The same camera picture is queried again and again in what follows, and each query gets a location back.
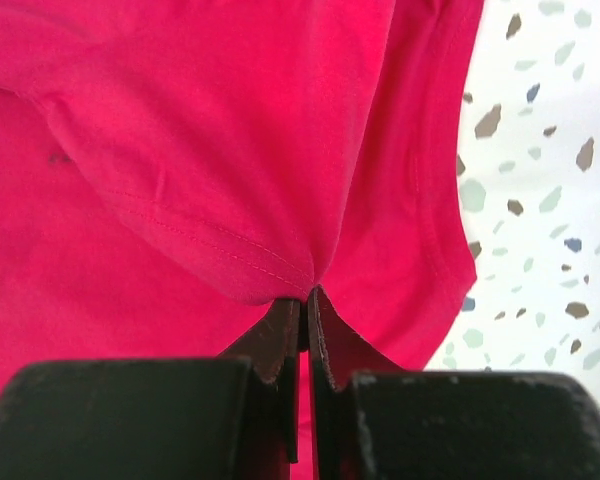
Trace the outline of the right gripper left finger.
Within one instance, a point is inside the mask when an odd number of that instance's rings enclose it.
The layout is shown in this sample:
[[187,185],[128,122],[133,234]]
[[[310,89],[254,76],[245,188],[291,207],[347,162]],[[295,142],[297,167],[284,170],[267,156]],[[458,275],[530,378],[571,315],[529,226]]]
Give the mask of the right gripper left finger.
[[286,479],[300,305],[216,357],[37,363],[0,394],[0,479]]

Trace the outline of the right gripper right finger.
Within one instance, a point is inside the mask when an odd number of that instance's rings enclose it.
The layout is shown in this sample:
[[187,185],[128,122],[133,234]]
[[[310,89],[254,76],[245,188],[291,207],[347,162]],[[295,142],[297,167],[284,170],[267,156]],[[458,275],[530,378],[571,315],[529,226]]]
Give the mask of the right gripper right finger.
[[318,479],[600,479],[600,412],[560,374],[407,371],[307,304]]

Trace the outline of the pink t shirt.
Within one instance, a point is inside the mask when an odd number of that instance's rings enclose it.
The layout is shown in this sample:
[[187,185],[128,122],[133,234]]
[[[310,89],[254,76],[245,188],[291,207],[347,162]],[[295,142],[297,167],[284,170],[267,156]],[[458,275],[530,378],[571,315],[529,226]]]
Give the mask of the pink t shirt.
[[0,1],[0,394],[37,363],[212,358],[322,289],[418,372],[476,278],[480,1]]

